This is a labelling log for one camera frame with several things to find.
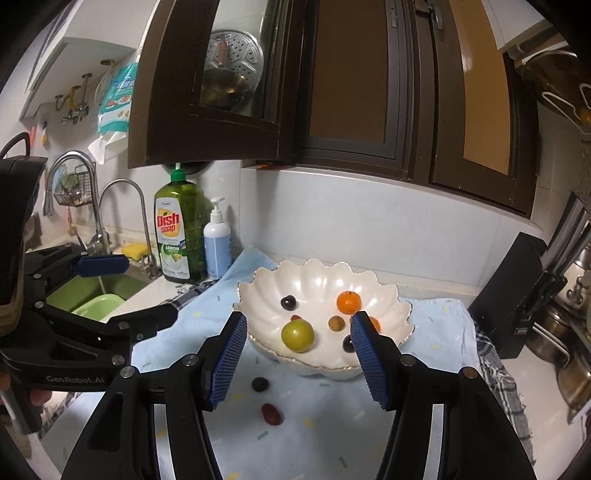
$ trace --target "white pump dispenser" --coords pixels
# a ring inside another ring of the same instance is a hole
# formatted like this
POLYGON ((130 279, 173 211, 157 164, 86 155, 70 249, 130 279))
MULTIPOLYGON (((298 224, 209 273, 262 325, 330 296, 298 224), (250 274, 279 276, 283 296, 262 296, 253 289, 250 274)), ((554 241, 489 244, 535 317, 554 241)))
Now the white pump dispenser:
POLYGON ((220 210, 220 207, 219 207, 219 203, 222 200, 225 200, 225 197, 212 198, 213 210, 212 210, 212 214, 210 215, 212 223, 223 223, 222 211, 220 210))
POLYGON ((224 197, 212 198, 211 222, 203 230, 207 273, 211 278, 222 278, 232 265, 230 226, 223 222, 222 211, 219 209, 219 203, 223 200, 224 197))

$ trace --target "person's hand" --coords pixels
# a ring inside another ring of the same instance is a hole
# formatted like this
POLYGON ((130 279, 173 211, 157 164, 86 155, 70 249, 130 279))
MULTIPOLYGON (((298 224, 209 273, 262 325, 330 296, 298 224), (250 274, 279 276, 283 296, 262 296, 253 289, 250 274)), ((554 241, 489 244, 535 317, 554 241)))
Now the person's hand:
MULTIPOLYGON (((0 372, 0 390, 7 390, 10 387, 10 375, 6 372, 0 372)), ((51 392, 48 390, 31 390, 29 393, 31 403, 36 407, 41 407, 45 402, 51 398, 51 392)))

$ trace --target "green bottle cap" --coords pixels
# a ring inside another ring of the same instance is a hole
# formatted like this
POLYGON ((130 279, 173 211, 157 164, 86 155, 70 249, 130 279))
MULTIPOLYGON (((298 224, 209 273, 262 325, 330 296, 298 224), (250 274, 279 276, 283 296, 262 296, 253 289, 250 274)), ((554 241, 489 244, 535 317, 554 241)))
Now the green bottle cap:
POLYGON ((185 181, 187 180, 187 174, 182 168, 175 168, 170 174, 170 181, 185 181))

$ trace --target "black box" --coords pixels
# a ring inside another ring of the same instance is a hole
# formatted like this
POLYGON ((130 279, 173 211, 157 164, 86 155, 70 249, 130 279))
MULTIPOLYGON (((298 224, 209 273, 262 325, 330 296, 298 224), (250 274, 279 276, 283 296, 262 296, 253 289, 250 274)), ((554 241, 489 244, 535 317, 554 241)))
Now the black box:
POLYGON ((480 295, 468 308, 489 336, 501 358, 516 358, 532 324, 523 318, 535 286, 544 271, 540 257, 546 251, 540 238, 520 232, 480 295))

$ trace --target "kitchen faucet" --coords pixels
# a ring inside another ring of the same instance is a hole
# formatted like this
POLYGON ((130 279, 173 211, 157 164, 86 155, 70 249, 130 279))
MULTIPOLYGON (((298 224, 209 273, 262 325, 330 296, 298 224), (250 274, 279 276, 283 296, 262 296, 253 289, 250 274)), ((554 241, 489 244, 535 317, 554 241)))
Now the kitchen faucet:
POLYGON ((144 264, 144 271, 147 273, 148 278, 150 280, 153 280, 155 278, 157 278, 158 276, 160 276, 160 270, 158 268, 158 264, 156 263, 156 257, 154 256, 154 254, 152 253, 152 246, 150 245, 150 231, 148 230, 148 219, 146 216, 146 202, 144 199, 144 192, 142 192, 142 189, 140 188, 140 186, 134 182, 133 180, 129 180, 129 179, 116 179, 113 180, 112 182, 108 183, 107 186, 103 189, 103 191, 100 194, 99 197, 99 210, 100 210, 100 205, 103 202, 103 198, 105 197, 105 193, 106 191, 113 185, 117 184, 117 183, 127 183, 129 185, 131 185, 133 188, 135 188, 138 191, 139 194, 139 202, 141 204, 141 209, 142 209, 142 219, 144 220, 144 233, 145 233, 145 237, 146 237, 146 245, 148 246, 148 257, 147 257, 147 264, 144 264))
POLYGON ((96 182, 96 169, 92 160, 88 155, 79 150, 70 150, 61 155, 51 166, 45 181, 45 199, 43 201, 43 216, 53 215, 53 177, 56 174, 57 169, 67 160, 79 160, 82 162, 90 174, 90 195, 92 198, 92 212, 95 216, 96 235, 92 238, 86 250, 90 254, 104 253, 106 255, 111 254, 111 247, 109 246, 109 239, 107 237, 105 227, 103 226, 103 220, 100 216, 99 210, 99 188, 96 182))

